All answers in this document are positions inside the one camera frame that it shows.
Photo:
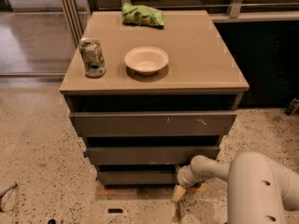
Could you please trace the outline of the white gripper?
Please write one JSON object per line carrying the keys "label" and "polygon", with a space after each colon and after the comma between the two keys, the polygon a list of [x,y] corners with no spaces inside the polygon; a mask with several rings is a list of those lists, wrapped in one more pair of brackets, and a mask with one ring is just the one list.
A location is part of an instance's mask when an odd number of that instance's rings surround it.
{"label": "white gripper", "polygon": [[172,201],[174,203],[177,203],[183,197],[186,189],[204,182],[204,178],[194,172],[190,165],[180,167],[178,169],[177,178],[179,185],[175,185],[172,195]]}

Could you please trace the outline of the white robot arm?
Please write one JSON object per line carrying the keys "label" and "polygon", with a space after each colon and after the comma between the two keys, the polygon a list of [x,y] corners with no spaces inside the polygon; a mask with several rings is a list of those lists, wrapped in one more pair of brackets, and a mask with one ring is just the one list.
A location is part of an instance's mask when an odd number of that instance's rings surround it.
{"label": "white robot arm", "polygon": [[223,164],[195,156],[178,169],[172,196],[217,177],[227,183],[228,224],[286,224],[284,212],[299,210],[299,174],[264,154],[246,151]]}

